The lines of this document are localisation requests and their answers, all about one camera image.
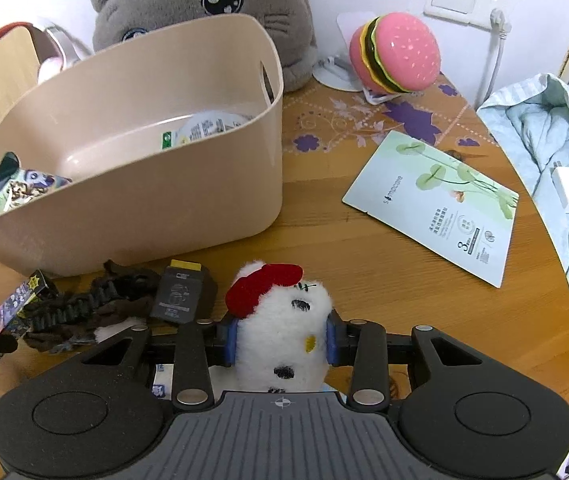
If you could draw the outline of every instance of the storage bin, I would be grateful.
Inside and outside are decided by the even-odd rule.
[[[27,93],[0,123],[0,161],[73,183],[0,215],[0,262],[28,274],[129,265],[257,234],[282,206],[282,67],[242,14],[113,46]],[[253,120],[161,150],[204,110]]]

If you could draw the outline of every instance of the hello kitty plush toy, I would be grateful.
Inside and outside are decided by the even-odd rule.
[[[328,370],[327,289],[289,264],[247,264],[226,295],[237,317],[236,381],[251,392],[322,390]]]

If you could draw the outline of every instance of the red bow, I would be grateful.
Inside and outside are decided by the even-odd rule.
[[[233,316],[240,319],[256,311],[260,296],[275,285],[293,286],[302,279],[302,267],[292,264],[266,264],[248,276],[240,278],[227,292],[225,301]]]

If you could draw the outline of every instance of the wooden table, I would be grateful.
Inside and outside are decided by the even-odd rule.
[[[502,288],[494,288],[341,200],[385,132],[437,145],[520,194]],[[373,108],[358,94],[310,83],[284,102],[284,206],[246,240],[180,256],[212,270],[224,292],[247,261],[290,262],[324,282],[343,319],[389,332],[430,324],[561,394],[569,402],[569,288],[540,216],[504,153],[443,76],[420,96]],[[161,270],[168,260],[154,262]],[[82,290],[94,275],[61,281]],[[0,302],[20,277],[0,266]],[[30,349],[31,373],[56,362]],[[345,369],[328,382],[344,390]],[[394,367],[402,394],[405,371]]]

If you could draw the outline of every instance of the yellow label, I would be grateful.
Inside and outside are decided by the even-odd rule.
[[[183,262],[182,260],[171,260],[171,267],[180,267],[181,269],[189,270],[202,270],[200,264],[194,264],[193,262]]]
[[[315,336],[310,335],[305,341],[305,350],[307,351],[307,354],[309,352],[312,352],[314,348],[315,348]]]

